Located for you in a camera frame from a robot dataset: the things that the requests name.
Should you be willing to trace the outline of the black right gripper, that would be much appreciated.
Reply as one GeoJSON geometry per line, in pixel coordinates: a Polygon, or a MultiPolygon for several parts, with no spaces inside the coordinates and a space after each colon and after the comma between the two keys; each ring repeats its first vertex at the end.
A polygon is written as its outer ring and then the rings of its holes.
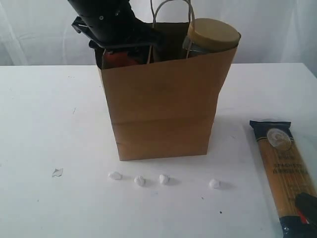
{"type": "Polygon", "coordinates": [[[295,206],[307,221],[317,220],[317,198],[307,194],[300,193],[295,198],[295,206]]]}

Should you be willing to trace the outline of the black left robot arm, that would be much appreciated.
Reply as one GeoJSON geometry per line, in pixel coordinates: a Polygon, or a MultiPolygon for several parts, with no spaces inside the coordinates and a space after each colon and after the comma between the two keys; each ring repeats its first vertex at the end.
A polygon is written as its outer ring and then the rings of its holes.
{"type": "Polygon", "coordinates": [[[128,0],[70,0],[69,4],[78,14],[72,27],[93,46],[120,52],[164,44],[164,34],[138,19],[128,0]]]}

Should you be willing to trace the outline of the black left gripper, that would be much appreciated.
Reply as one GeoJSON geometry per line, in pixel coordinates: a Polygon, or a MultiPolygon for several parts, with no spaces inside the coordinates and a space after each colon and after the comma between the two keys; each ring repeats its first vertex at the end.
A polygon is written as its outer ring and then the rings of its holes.
{"type": "Polygon", "coordinates": [[[119,12],[110,19],[77,16],[72,27],[89,38],[91,49],[122,52],[129,48],[163,46],[163,33],[131,14],[119,12]]]}

